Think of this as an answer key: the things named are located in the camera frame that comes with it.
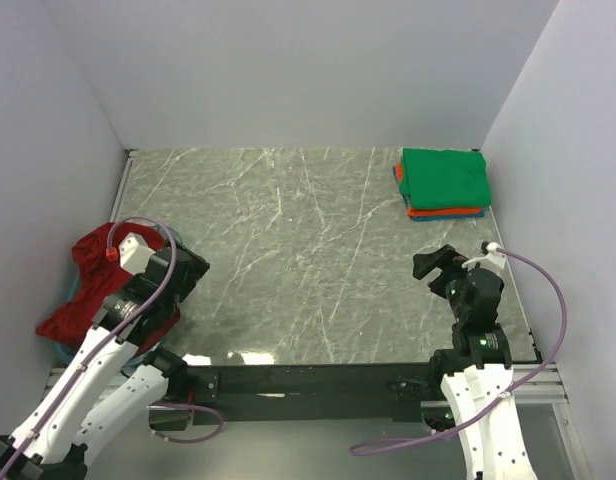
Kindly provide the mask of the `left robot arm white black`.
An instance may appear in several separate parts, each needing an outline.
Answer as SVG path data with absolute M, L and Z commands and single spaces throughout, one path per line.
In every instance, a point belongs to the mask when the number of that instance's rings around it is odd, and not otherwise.
M 33 413 L 0 435 L 0 479 L 82 479 L 95 458 L 137 415 L 159 401 L 187 399 L 187 363 L 163 348 L 110 395 L 109 382 L 177 313 L 209 263 L 177 244 L 125 251 L 132 278 L 107 296 L 69 366 Z

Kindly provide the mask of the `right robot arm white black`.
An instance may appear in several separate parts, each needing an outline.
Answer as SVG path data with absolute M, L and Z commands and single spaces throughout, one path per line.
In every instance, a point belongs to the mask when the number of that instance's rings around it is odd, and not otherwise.
M 413 277 L 439 274 L 429 290 L 445 299 L 455 324 L 452 347 L 430 359 L 427 387 L 446 399 L 464 454 L 468 479 L 535 479 L 518 417 L 508 339 L 498 323 L 505 257 L 486 243 L 469 259 L 445 245 L 413 256 Z

